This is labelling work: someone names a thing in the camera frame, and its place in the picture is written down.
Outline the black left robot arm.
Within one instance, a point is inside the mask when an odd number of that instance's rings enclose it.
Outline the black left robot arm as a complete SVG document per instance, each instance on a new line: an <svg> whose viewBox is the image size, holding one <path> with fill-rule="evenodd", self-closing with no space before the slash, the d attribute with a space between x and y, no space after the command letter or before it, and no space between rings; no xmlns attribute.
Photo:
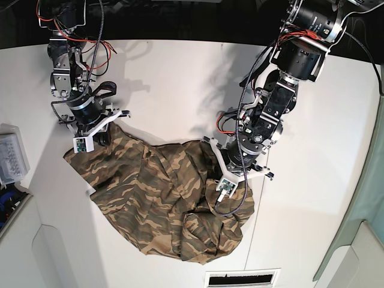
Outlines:
<svg viewBox="0 0 384 288"><path fill-rule="evenodd" d="M237 185L255 176L273 178L257 158L282 134L283 116L296 105L299 83L317 80L330 48L343 34L343 22L339 1L289 1L277 39L264 49L240 84L252 89L253 101L240 100L236 110L217 119L219 132L234 138L226 146L209 141L222 183Z"/></svg>

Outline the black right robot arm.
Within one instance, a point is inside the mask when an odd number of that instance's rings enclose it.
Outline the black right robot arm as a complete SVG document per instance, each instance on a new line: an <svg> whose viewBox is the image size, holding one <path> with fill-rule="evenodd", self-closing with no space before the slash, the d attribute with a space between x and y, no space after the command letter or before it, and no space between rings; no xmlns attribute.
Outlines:
<svg viewBox="0 0 384 288"><path fill-rule="evenodd" d="M86 1L38 1L35 12L39 26L52 32L47 54L53 64L50 90L57 99L51 107L64 104L71 111L70 115L60 115L56 110L54 114L59 124L74 134L74 151L91 152L96 143L110 145L111 123L130 113L104 103L104 99L116 95L116 83L105 81L95 89L91 83L97 77L94 70L99 47L107 56L114 49L101 35L88 38L76 34L76 29L86 24Z"/></svg>

